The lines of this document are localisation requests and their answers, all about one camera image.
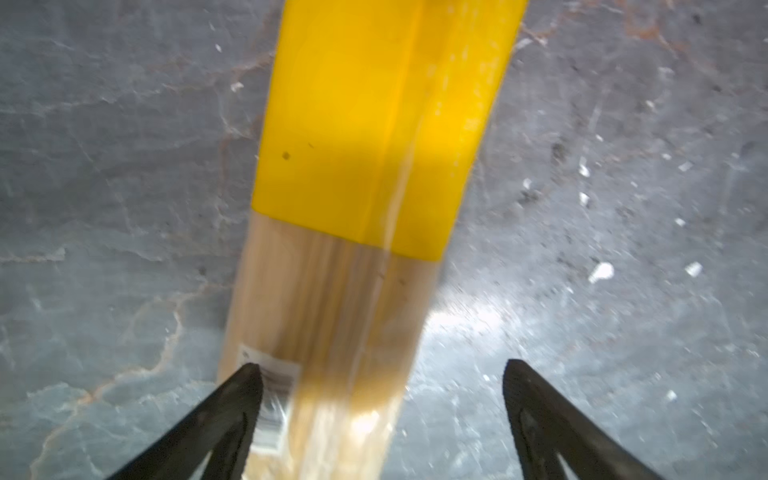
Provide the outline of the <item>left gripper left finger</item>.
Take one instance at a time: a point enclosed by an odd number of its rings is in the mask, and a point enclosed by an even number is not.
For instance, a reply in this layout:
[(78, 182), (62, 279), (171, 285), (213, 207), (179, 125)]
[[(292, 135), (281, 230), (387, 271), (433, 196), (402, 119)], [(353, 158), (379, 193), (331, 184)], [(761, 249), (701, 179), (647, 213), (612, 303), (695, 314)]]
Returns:
[(264, 393), (260, 366), (247, 363), (113, 479), (240, 479)]

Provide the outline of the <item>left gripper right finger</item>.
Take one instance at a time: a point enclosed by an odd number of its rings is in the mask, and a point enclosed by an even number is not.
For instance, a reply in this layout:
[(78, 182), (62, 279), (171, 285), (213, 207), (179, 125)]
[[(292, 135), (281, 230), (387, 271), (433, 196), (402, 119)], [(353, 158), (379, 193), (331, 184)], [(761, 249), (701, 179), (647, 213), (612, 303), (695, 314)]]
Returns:
[(502, 393), (525, 479), (658, 479), (528, 363), (507, 361)]

